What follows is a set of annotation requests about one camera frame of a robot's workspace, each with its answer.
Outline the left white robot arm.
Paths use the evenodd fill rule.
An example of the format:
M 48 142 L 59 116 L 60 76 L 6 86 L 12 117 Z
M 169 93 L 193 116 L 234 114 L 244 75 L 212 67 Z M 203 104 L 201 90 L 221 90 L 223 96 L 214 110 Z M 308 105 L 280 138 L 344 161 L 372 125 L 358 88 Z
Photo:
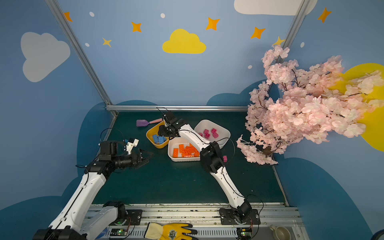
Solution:
M 84 175 L 74 194 L 46 229 L 37 230 L 35 240 L 95 240 L 110 224 L 128 219 L 125 204 L 109 201 L 86 224 L 86 213 L 96 195 L 117 169 L 138 169 L 149 162 L 152 152 L 134 148 L 137 139 L 103 141 L 96 158 L 84 167 Z

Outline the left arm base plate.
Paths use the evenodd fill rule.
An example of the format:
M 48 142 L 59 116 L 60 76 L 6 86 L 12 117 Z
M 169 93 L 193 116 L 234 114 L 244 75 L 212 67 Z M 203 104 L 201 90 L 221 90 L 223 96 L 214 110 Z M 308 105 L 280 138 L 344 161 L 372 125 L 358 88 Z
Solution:
M 114 225 L 115 226 L 140 225 L 142 214 L 143 214 L 142 210 L 128 209 L 126 210 L 125 217 L 121 220 L 117 220 L 116 222 L 114 222 Z

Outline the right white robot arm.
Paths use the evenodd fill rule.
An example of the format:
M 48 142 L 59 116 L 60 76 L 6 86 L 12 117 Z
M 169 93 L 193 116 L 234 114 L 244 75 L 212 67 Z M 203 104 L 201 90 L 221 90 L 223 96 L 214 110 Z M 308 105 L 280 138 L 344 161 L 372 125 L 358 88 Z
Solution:
M 176 118 L 171 111 L 163 113 L 163 120 L 165 125 L 159 128 L 158 134 L 170 138 L 181 137 L 199 151 L 202 168 L 210 173 L 222 188 L 235 220 L 240 224 L 246 223 L 252 206 L 230 178 L 219 144 L 205 141 L 184 119 Z

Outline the blue lego brick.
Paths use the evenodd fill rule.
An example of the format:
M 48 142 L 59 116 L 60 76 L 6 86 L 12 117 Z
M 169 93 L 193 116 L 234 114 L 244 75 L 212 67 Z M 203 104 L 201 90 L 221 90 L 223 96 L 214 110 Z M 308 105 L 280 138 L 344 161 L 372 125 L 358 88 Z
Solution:
M 158 136 L 159 145 L 163 144 L 167 139 L 163 136 Z
M 159 136 L 158 135 L 152 135 L 153 141 L 155 144 L 159 144 Z

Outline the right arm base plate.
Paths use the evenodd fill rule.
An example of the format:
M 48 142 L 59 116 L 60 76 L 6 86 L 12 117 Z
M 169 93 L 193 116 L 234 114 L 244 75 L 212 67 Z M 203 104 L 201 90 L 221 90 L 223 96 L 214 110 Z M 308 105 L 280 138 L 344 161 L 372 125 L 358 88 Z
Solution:
M 256 209 L 252 209 L 249 216 L 242 222 L 236 220 L 232 209 L 220 208 L 219 216 L 222 225 L 259 225 L 261 223 L 259 212 Z

